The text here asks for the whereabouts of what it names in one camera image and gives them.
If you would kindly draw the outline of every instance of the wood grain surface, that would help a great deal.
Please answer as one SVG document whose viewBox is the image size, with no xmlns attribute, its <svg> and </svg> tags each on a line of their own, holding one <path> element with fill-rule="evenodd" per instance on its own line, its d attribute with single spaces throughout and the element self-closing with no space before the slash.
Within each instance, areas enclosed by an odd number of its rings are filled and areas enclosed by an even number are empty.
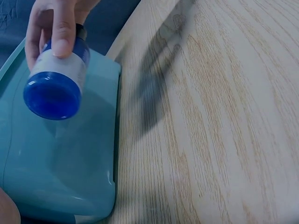
<svg viewBox="0 0 299 224">
<path fill-rule="evenodd" d="M 299 222 L 299 1 L 142 0 L 112 224 Z"/>
</svg>

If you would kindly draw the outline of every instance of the teal plastic box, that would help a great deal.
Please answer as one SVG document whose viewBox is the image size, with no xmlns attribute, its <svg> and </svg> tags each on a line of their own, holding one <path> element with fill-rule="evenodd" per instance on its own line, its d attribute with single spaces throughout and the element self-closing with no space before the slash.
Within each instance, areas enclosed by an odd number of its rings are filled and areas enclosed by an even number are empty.
<svg viewBox="0 0 299 224">
<path fill-rule="evenodd" d="M 114 132 L 121 67 L 91 50 L 77 115 L 52 121 L 25 105 L 24 43 L 0 70 L 0 187 L 23 216 L 94 223 L 114 206 Z"/>
</svg>

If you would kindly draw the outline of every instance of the white label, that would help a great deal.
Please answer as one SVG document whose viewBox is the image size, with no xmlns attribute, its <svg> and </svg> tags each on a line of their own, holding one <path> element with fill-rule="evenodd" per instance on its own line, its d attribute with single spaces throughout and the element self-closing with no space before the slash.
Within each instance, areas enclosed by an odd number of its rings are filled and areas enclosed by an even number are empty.
<svg viewBox="0 0 299 224">
<path fill-rule="evenodd" d="M 53 55 L 52 49 L 43 52 L 38 57 L 29 78 L 43 71 L 57 72 L 67 76 L 77 84 L 82 93 L 86 65 L 75 53 L 72 53 L 68 58 L 59 59 Z"/>
</svg>

